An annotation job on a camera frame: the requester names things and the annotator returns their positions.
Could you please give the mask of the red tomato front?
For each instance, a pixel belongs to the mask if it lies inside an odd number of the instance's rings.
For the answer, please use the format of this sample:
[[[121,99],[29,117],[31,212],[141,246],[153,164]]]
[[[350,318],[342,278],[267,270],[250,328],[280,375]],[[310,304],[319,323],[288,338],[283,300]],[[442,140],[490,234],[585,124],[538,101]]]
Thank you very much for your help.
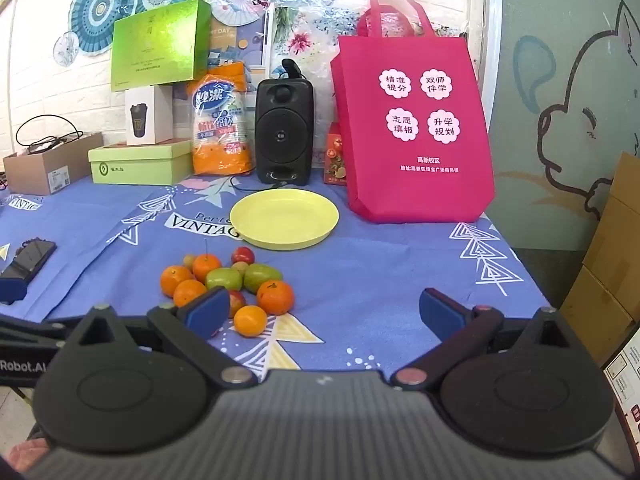
[[[229,318],[234,318],[236,312],[246,305],[242,292],[238,290],[228,290],[229,293]]]

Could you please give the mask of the red tomato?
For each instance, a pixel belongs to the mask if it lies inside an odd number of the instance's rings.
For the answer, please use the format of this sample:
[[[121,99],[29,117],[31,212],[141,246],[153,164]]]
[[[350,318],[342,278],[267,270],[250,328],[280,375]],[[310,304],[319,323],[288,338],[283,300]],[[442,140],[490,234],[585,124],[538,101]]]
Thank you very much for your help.
[[[239,246],[232,252],[231,262],[233,264],[238,262],[253,264],[255,262],[255,254],[249,247]]]
[[[229,293],[229,318],[234,318],[236,312],[246,305],[242,292],[238,290],[228,290]]]

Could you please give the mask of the yellow-orange tangerine front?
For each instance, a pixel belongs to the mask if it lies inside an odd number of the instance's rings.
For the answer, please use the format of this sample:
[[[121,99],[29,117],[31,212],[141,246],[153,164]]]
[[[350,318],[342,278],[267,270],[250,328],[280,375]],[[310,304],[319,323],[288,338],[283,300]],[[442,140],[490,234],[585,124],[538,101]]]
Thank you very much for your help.
[[[233,317],[235,331],[243,337],[259,336],[268,324],[268,314],[258,306],[239,308]]]

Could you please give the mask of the green fruit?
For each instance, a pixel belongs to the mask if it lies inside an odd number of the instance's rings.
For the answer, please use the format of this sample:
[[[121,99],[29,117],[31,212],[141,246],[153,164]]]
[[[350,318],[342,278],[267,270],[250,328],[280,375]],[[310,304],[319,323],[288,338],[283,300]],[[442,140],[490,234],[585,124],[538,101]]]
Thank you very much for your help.
[[[282,273],[272,266],[263,263],[252,263],[244,272],[243,286],[251,294],[256,294],[259,287],[265,282],[282,280]]]
[[[233,268],[218,268],[206,274],[205,285],[208,289],[223,287],[239,292],[243,288],[243,275]]]

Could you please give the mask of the orange tangerine with stem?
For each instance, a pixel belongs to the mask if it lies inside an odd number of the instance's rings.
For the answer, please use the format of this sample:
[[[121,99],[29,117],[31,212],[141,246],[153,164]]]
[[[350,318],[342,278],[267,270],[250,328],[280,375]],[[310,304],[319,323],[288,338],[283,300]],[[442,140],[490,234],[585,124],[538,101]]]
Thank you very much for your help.
[[[220,259],[208,250],[208,246],[205,246],[204,252],[194,257],[191,264],[191,272],[194,275],[194,278],[205,284],[206,276],[209,272],[221,267],[222,264]]]

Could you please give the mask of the brown longan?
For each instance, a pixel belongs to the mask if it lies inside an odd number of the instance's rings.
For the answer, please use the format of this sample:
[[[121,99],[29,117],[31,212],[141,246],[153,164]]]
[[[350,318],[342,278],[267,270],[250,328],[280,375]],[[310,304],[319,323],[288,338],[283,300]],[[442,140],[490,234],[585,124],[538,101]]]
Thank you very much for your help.
[[[186,268],[191,270],[192,266],[193,266],[193,263],[194,263],[194,260],[195,260],[195,256],[194,255],[185,255],[183,257],[182,263]]]
[[[238,271],[239,274],[244,275],[250,265],[245,261],[237,261],[232,264],[232,269]]]

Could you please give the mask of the deep orange tangerine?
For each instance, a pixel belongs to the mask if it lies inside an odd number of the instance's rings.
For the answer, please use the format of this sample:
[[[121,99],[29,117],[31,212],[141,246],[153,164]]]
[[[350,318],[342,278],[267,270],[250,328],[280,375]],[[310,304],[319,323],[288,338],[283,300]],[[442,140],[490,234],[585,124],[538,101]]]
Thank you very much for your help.
[[[284,315],[294,306],[294,290],[284,281],[265,281],[256,292],[256,301],[268,315]]]

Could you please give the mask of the red tomato back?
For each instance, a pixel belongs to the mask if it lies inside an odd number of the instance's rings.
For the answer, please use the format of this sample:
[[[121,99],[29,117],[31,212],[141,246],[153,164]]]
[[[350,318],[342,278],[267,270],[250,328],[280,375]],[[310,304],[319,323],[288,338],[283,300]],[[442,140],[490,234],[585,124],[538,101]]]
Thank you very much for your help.
[[[255,262],[255,254],[249,247],[239,246],[232,252],[231,262],[233,264],[238,262],[253,264]]]

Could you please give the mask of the brown cardboard box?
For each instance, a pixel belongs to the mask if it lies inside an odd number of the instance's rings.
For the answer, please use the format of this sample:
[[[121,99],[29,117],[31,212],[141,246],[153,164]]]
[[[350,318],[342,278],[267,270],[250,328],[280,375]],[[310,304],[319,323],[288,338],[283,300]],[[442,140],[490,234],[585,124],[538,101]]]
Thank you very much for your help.
[[[89,177],[89,152],[103,145],[101,133],[61,144],[40,154],[13,154],[3,159],[9,190],[13,193],[47,196]]]

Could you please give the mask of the blue printed tablecloth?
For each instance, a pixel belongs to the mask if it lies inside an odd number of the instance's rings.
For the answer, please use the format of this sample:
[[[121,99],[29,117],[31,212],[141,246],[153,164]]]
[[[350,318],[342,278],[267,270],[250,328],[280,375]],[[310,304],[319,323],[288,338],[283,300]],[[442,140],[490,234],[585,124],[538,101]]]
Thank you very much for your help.
[[[421,322],[419,298],[434,287],[468,307],[487,304],[529,318],[546,298],[496,227],[472,223],[372,224],[347,206],[344,188],[309,182],[337,206],[340,220],[320,244],[297,252],[256,249],[279,270],[295,304],[266,330],[245,338],[231,324],[212,343],[257,375],[275,367],[391,373],[427,352],[437,338]],[[253,177],[191,178],[173,186],[80,180],[50,196],[3,192],[1,259],[26,240],[56,251],[26,297],[2,307],[16,318],[82,315],[109,304],[140,315],[165,302],[160,274],[185,255],[208,250],[224,266],[242,246],[229,214],[260,189]]]

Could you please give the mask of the yellow plastic plate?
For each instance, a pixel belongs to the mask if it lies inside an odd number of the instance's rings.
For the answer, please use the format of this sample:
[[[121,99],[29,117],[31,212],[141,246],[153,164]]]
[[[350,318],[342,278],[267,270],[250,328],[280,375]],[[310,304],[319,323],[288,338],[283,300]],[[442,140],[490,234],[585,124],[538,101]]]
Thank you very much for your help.
[[[325,240],[340,220],[337,206],[300,188],[274,188],[245,196],[230,211],[233,229],[253,246],[292,252]]]

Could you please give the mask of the stacked cardboard boxes right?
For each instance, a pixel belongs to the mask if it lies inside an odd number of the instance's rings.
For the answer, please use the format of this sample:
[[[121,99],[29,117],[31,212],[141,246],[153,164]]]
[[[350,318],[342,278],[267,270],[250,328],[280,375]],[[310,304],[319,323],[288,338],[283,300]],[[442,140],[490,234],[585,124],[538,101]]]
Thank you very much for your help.
[[[639,159],[620,156],[608,201],[560,312],[604,364],[639,324]]]

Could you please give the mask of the flat light green box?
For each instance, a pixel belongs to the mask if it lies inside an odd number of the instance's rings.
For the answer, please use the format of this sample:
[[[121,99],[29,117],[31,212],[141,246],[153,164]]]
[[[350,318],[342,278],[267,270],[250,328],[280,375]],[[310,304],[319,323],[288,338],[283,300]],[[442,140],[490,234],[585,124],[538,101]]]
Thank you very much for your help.
[[[101,146],[88,151],[94,183],[173,185],[193,174],[189,140],[159,144]]]

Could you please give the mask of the white cup box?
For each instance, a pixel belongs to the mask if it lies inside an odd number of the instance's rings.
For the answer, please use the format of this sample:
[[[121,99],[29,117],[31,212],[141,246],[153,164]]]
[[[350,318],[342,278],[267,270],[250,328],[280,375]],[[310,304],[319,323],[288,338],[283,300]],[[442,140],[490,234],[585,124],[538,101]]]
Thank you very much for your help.
[[[171,86],[131,88],[124,97],[128,145],[159,144],[174,137]]]

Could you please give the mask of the pink tote bag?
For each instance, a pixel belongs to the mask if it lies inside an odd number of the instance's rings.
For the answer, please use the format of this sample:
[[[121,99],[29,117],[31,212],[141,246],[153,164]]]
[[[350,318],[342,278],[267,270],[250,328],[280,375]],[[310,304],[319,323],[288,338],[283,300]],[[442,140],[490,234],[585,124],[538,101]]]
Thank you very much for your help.
[[[380,0],[331,62],[349,208],[375,223],[474,222],[495,197],[488,132],[468,46],[386,36]]]

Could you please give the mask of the red tomato snack box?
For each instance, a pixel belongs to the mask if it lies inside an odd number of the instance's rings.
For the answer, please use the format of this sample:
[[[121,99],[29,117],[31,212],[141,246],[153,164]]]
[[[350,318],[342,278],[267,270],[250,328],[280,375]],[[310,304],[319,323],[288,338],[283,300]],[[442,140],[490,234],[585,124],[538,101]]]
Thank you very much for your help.
[[[323,180],[326,184],[346,185],[346,166],[340,126],[332,122],[326,136],[324,150]]]

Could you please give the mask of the small pale paper fan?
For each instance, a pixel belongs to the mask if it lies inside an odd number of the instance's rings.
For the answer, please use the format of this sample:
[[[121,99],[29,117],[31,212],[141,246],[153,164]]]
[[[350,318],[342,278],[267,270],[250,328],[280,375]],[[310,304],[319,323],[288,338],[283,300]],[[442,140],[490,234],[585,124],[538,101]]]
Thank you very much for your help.
[[[79,52],[79,38],[72,32],[64,32],[55,41],[53,47],[53,58],[58,65],[68,67],[76,60]]]

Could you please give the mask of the orange paper cup pack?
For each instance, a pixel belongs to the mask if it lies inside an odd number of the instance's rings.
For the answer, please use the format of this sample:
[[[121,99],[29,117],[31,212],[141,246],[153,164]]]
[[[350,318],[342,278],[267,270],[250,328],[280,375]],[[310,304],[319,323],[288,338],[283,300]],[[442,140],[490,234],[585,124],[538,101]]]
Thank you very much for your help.
[[[217,66],[186,86],[192,107],[192,164],[196,174],[237,176],[253,169],[242,62]]]

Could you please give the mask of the black speaker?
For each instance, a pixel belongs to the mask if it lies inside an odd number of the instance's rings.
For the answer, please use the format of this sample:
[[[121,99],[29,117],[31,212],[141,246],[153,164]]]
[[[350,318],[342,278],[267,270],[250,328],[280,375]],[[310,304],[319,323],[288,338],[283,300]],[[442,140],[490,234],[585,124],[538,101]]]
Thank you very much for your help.
[[[257,177],[274,185],[309,182],[314,144],[314,86],[292,58],[284,58],[285,77],[257,87],[255,158]]]

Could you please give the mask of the large green gift box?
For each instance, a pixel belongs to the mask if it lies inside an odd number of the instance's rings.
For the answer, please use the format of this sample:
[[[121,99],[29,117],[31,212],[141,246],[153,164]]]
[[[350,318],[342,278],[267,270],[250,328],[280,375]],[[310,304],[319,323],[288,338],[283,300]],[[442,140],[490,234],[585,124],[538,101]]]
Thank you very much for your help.
[[[186,0],[116,21],[111,90],[201,78],[207,70],[211,19],[207,2]]]

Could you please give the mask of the blue paper fan left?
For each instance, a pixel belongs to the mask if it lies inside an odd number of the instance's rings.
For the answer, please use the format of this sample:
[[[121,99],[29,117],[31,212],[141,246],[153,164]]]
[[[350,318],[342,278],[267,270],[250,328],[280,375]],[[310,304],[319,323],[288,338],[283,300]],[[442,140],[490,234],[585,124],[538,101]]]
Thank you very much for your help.
[[[72,0],[68,12],[70,32],[78,38],[82,53],[97,55],[111,47],[114,24],[129,18],[138,0]]]

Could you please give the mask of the blue calendar card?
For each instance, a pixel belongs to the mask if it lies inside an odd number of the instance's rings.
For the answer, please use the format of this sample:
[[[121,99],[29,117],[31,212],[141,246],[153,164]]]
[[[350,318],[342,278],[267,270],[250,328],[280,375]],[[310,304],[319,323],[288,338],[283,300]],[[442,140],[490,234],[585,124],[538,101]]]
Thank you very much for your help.
[[[246,66],[262,65],[266,16],[250,24],[228,26],[216,18],[210,20],[209,68],[242,62]]]

